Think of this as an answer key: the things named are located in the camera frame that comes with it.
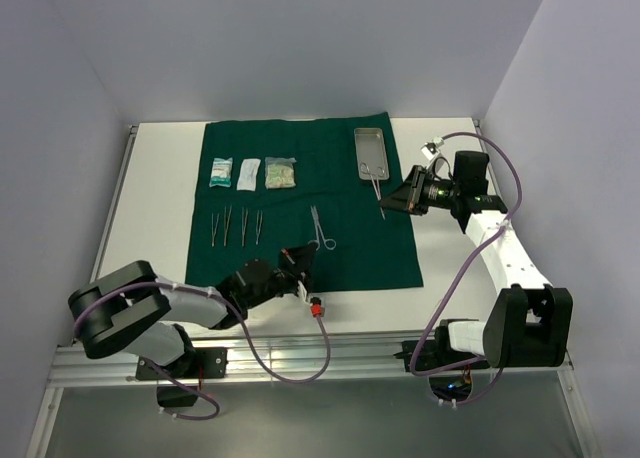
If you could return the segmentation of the white sachet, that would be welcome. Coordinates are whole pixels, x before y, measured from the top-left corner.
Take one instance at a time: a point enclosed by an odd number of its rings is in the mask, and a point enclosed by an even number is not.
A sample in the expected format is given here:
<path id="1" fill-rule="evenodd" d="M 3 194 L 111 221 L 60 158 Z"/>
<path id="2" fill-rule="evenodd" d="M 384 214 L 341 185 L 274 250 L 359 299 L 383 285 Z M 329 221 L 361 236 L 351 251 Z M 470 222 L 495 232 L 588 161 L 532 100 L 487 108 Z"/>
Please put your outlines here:
<path id="1" fill-rule="evenodd" d="M 242 161 L 236 184 L 238 191 L 254 192 L 256 190 L 260 165 L 259 158 L 247 158 Z"/>

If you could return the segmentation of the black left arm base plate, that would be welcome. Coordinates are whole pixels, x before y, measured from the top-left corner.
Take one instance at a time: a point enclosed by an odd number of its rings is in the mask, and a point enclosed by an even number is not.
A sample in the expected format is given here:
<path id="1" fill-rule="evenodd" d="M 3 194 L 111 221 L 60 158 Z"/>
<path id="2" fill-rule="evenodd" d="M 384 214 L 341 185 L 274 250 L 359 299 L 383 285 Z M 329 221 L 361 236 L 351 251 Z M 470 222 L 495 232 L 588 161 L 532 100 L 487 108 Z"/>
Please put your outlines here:
<path id="1" fill-rule="evenodd" d="M 227 349 L 225 347 L 196 348 L 194 358 L 185 369 L 167 370 L 174 379 L 221 379 L 225 376 L 227 365 Z M 135 379 L 138 381 L 165 380 L 146 359 L 140 359 L 136 368 Z"/>

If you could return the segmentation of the thin steel forceps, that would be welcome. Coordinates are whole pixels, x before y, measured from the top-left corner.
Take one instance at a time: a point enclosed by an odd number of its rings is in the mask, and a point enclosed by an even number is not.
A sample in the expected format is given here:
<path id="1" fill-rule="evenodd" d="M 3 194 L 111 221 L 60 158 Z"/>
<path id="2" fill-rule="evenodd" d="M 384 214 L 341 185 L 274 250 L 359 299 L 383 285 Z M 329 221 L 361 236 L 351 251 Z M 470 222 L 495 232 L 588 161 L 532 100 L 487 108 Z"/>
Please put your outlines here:
<path id="1" fill-rule="evenodd" d="M 217 232 L 220 222 L 220 215 L 218 213 L 211 215 L 211 241 L 212 247 L 216 246 Z"/>

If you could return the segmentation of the white gauze packet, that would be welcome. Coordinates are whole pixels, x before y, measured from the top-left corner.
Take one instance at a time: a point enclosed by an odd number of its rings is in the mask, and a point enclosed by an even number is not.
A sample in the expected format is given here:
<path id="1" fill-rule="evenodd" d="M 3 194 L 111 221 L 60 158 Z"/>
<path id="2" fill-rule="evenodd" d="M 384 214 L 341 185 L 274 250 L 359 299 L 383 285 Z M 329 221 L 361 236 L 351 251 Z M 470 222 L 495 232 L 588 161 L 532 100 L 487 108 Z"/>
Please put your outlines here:
<path id="1" fill-rule="evenodd" d="M 209 186 L 229 188 L 232 183 L 232 158 L 215 157 L 212 161 Z"/>

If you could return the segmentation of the green white gauze bag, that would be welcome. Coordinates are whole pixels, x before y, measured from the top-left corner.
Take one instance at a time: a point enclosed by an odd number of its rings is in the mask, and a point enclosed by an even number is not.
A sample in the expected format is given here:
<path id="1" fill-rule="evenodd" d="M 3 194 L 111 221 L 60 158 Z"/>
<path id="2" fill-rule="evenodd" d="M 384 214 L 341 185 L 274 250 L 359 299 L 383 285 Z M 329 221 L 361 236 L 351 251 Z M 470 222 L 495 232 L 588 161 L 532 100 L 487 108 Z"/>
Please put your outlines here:
<path id="1" fill-rule="evenodd" d="M 265 158 L 265 188 L 290 189 L 296 186 L 295 158 Z"/>

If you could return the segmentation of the dark green surgical cloth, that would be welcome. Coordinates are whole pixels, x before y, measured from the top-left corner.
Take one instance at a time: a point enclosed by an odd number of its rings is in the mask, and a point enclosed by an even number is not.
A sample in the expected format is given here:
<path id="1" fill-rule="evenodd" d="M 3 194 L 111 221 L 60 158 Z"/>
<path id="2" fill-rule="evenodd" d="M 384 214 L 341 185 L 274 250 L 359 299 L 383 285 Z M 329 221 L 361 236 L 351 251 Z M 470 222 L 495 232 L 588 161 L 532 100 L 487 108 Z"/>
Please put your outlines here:
<path id="1" fill-rule="evenodd" d="M 354 130 L 380 128 L 384 134 L 390 179 L 383 194 L 402 182 L 390 117 L 325 118 L 312 121 L 256 120 L 209 123 L 204 129 L 195 189 L 185 281 L 215 285 L 253 258 L 275 263 L 282 248 L 304 246 L 315 236 L 310 206 L 317 207 L 333 251 L 317 251 L 311 276 L 317 292 L 390 290 L 421 287 L 422 273 L 411 219 L 385 212 L 383 220 L 369 180 L 358 176 Z M 210 187 L 215 157 L 232 158 L 232 175 L 244 159 L 295 158 L 296 186 L 254 192 Z M 233 212 L 228 244 L 223 246 L 224 208 Z M 241 246 L 241 210 L 250 210 L 246 246 Z M 264 214 L 260 243 L 255 245 L 256 212 Z M 211 215 L 220 222 L 216 246 Z"/>

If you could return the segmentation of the long steel tweezers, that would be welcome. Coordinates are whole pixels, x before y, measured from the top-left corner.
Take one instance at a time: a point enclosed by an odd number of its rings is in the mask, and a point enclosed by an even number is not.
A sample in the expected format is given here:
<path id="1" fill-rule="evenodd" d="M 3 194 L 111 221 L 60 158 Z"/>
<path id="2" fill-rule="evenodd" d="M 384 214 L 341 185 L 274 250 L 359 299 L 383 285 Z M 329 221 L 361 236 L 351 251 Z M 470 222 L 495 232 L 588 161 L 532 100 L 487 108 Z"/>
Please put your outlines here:
<path id="1" fill-rule="evenodd" d="M 223 230 L 223 246 L 226 247 L 228 244 L 228 236 L 231 224 L 231 217 L 233 212 L 233 206 L 230 205 L 224 208 L 224 230 Z"/>

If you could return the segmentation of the steel surgical scissors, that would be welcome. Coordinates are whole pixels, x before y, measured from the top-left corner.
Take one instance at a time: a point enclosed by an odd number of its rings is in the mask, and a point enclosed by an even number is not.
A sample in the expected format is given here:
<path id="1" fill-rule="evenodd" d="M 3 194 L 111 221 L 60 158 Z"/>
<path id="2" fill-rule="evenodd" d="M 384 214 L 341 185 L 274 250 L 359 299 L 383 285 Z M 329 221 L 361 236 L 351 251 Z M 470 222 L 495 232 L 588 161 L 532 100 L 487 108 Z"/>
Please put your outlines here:
<path id="1" fill-rule="evenodd" d="M 317 207 L 315 205 L 310 206 L 311 217 L 313 220 L 315 237 L 309 241 L 310 244 L 315 246 L 316 250 L 324 248 L 328 251 L 333 251 L 337 243 L 333 238 L 328 238 L 325 236 L 324 230 L 322 228 L 319 213 Z"/>

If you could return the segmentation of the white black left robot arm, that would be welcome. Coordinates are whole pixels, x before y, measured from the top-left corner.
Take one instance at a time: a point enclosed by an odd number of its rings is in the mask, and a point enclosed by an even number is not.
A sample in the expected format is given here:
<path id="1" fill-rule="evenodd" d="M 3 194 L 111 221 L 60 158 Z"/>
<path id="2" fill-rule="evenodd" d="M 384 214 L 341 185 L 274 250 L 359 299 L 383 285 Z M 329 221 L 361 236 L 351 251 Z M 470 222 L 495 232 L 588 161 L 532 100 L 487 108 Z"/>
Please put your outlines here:
<path id="1" fill-rule="evenodd" d="M 283 248 L 276 265 L 253 259 L 209 287 L 172 282 L 134 261 L 70 295 L 73 335 L 90 359 L 129 353 L 183 377 L 196 362 L 185 324 L 230 329 L 274 298 L 307 291 L 315 254 L 313 244 Z"/>

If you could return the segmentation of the metal surgical kit tray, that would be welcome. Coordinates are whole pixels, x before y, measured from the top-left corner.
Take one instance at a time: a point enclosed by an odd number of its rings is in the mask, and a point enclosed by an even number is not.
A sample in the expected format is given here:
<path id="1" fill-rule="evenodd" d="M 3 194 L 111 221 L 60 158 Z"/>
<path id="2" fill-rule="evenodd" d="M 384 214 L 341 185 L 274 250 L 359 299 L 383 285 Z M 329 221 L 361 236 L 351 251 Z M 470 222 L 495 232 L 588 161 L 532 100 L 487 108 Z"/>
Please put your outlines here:
<path id="1" fill-rule="evenodd" d="M 383 131 L 380 128 L 356 128 L 354 143 L 358 176 L 369 180 L 371 175 L 380 181 L 390 179 Z"/>

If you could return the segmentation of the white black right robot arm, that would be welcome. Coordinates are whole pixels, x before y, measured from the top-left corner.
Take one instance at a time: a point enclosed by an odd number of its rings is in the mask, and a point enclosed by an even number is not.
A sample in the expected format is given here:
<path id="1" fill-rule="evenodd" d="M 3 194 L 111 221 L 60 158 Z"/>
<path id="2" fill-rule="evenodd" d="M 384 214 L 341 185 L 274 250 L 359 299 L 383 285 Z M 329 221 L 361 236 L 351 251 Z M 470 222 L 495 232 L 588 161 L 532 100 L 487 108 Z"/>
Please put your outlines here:
<path id="1" fill-rule="evenodd" d="M 418 358 L 428 338 L 437 342 L 437 370 L 486 362 L 496 369 L 558 367 L 566 354 L 573 298 L 538 270 L 522 246 L 502 199 L 488 192 L 489 157 L 483 152 L 456 153 L 452 175 L 440 178 L 431 166 L 416 165 L 391 194 L 380 199 L 389 211 L 422 216 L 445 209 L 457 221 L 474 250 L 437 305 L 409 361 Z M 485 321 L 441 317 L 462 277 L 481 258 L 497 293 Z"/>

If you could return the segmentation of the curved tip steel tweezers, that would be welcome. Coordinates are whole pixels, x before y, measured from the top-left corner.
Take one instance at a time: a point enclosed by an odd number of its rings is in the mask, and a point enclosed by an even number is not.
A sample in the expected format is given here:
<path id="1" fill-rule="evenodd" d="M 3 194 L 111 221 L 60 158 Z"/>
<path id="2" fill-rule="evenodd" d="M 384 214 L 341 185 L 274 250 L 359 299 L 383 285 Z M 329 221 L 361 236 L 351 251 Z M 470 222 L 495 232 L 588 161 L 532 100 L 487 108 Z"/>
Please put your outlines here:
<path id="1" fill-rule="evenodd" d="M 246 207 L 242 208 L 241 210 L 241 246 L 242 247 L 246 246 L 249 213 L 250 213 L 250 210 L 248 208 Z"/>

